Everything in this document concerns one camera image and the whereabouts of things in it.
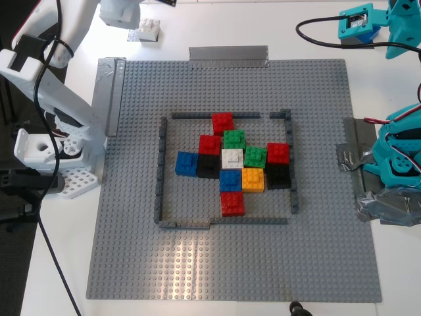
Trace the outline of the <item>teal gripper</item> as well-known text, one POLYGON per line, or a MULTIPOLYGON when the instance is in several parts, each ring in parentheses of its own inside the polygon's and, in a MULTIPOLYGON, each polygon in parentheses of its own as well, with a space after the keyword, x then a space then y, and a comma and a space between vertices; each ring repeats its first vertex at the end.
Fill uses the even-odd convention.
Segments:
MULTIPOLYGON (((420 2, 415 0, 390 0, 388 4, 389 32, 391 33, 389 43, 413 46, 415 37, 411 33, 420 29, 420 2)), ((385 57, 386 59, 394 59, 406 52, 407 49, 388 47, 385 57)))

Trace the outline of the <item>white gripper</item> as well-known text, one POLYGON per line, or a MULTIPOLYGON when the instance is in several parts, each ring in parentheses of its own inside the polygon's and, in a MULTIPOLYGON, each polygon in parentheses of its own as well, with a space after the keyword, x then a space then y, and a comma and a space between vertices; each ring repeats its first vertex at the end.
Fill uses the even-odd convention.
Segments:
POLYGON ((138 28, 140 1, 100 0, 99 17, 107 25, 116 28, 138 28))

